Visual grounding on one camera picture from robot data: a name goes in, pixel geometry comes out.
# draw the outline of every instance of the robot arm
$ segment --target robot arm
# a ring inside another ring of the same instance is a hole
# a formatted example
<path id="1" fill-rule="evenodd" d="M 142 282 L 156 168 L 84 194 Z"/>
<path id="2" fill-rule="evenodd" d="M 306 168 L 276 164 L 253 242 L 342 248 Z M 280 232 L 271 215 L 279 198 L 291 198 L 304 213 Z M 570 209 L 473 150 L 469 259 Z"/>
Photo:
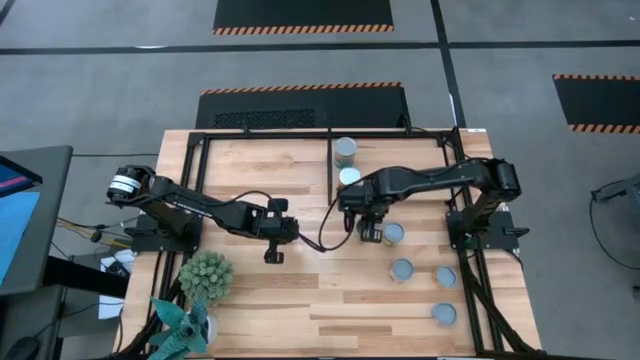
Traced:
<path id="1" fill-rule="evenodd" d="M 141 209 L 158 222 L 158 228 L 173 236 L 184 235 L 187 225 L 200 215 L 231 234 L 268 240 L 267 263 L 282 263 L 284 255 L 277 251 L 277 246 L 298 238 L 297 220 L 282 216 L 288 208 L 286 199 L 270 199 L 268 208 L 241 200 L 221 201 L 156 176 L 147 166 L 119 168 L 107 197 L 118 207 Z"/>
<path id="2" fill-rule="evenodd" d="M 489 226 L 489 217 L 502 202 L 521 194 L 512 164 L 498 159 L 469 159 L 463 163 L 415 171 L 404 167 L 381 169 L 364 179 L 362 185 L 345 188 L 338 195 L 339 210 L 345 217 L 360 215 L 358 230 L 362 241 L 380 242 L 382 222 L 389 207 L 409 196 L 433 190 L 473 186 L 482 192 L 476 203 L 463 210 L 464 229 L 480 234 Z"/>

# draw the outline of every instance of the black floor mat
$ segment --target black floor mat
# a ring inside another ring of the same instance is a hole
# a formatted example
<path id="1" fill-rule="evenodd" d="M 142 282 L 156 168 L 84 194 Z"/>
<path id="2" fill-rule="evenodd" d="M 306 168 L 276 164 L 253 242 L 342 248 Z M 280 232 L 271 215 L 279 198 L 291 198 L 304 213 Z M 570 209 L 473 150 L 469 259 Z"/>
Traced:
<path id="1" fill-rule="evenodd" d="M 205 90 L 197 129 L 390 128 L 409 119 L 398 82 Z"/>
<path id="2" fill-rule="evenodd" d="M 553 76 L 569 129 L 640 134 L 640 77 Z"/>
<path id="3" fill-rule="evenodd" d="M 219 0 L 214 35 L 390 32 L 389 0 Z"/>

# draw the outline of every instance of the leafy plant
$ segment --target leafy plant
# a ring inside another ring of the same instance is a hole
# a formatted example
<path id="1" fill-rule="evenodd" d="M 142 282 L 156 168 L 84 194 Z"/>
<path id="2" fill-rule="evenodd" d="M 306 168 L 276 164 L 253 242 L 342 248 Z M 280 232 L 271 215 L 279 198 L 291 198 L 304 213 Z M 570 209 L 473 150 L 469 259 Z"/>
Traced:
<path id="1" fill-rule="evenodd" d="M 169 329 L 155 334 L 149 339 L 158 350 L 149 360 L 182 360 L 191 352 L 204 353 L 207 350 L 207 308 L 204 302 L 193 304 L 191 312 L 185 313 L 178 305 L 152 298 L 156 313 Z"/>
<path id="2" fill-rule="evenodd" d="M 217 304 L 231 292 L 233 266 L 222 254 L 199 251 L 182 266 L 178 278 L 189 300 Z"/>

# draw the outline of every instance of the can lid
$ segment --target can lid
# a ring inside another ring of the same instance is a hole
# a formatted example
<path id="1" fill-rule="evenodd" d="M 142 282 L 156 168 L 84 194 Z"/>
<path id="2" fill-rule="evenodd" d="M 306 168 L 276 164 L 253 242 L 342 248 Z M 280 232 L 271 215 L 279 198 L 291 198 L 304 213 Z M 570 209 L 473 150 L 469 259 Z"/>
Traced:
<path id="1" fill-rule="evenodd" d="M 340 170 L 340 183 L 350 185 L 360 180 L 360 171 L 356 168 L 344 168 Z"/>
<path id="2" fill-rule="evenodd" d="M 439 324 L 453 325 L 456 322 L 456 308 L 449 303 L 439 303 L 431 308 L 431 315 Z"/>
<path id="3" fill-rule="evenodd" d="M 456 285 L 456 272 L 448 266 L 440 266 L 436 269 L 436 280 L 444 287 Z"/>
<path id="4" fill-rule="evenodd" d="M 393 262 L 391 271 L 393 271 L 393 275 L 395 275 L 398 280 L 406 281 L 411 279 L 413 275 L 413 265 L 411 261 L 407 259 L 398 259 Z"/>
<path id="5" fill-rule="evenodd" d="M 404 238 L 404 229 L 398 223 L 390 223 L 384 228 L 384 238 L 392 243 L 399 243 Z"/>
<path id="6" fill-rule="evenodd" d="M 341 137 L 336 141 L 336 152 L 342 156 L 351 156 L 357 149 L 356 141 L 350 137 Z"/>

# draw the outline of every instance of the wooden tabletop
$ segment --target wooden tabletop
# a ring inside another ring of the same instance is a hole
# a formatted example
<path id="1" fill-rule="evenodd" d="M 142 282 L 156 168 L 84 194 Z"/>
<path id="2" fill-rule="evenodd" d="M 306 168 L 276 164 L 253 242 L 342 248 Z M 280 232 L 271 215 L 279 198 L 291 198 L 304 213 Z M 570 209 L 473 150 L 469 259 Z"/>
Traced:
<path id="1" fill-rule="evenodd" d="M 165 132 L 159 175 L 179 182 L 188 135 L 186 130 Z M 467 155 L 491 156 L 486 132 L 463 129 L 461 137 Z M 391 165 L 415 169 L 444 165 L 442 150 L 433 140 L 357 142 L 356 166 L 363 175 Z M 298 219 L 302 233 L 316 240 L 328 208 L 326 155 L 326 140 L 214 140 L 203 192 L 228 199 L 259 189 L 288 198 L 288 215 Z M 334 174 L 337 184 L 337 171 Z M 219 320 L 219 335 L 208 353 L 218 357 L 473 355 L 461 280 L 453 289 L 441 289 L 432 279 L 440 265 L 458 269 L 445 224 L 444 200 L 449 197 L 448 191 L 436 191 L 394 205 L 385 222 L 398 222 L 406 232 L 396 247 L 361 243 L 354 234 L 339 250 L 320 254 L 296 241 L 280 247 L 285 253 L 283 265 L 263 262 L 266 242 L 230 235 L 205 220 L 200 249 L 227 256 L 236 274 L 231 295 L 209 309 Z M 266 204 L 259 195 L 244 200 Z M 325 246 L 344 237 L 342 226 L 342 214 L 334 210 L 323 233 Z M 496 305 L 522 338 L 539 348 L 519 264 L 504 251 L 485 254 Z M 413 278 L 402 284 L 389 276 L 391 261 L 401 257 L 416 268 Z M 123 311 L 125 345 L 146 321 L 156 258 L 157 253 L 145 253 L 135 260 Z M 438 325 L 432 318 L 431 308 L 439 302 L 455 305 L 458 318 L 453 326 Z M 485 347 L 491 348 L 481 305 L 479 316 Z"/>

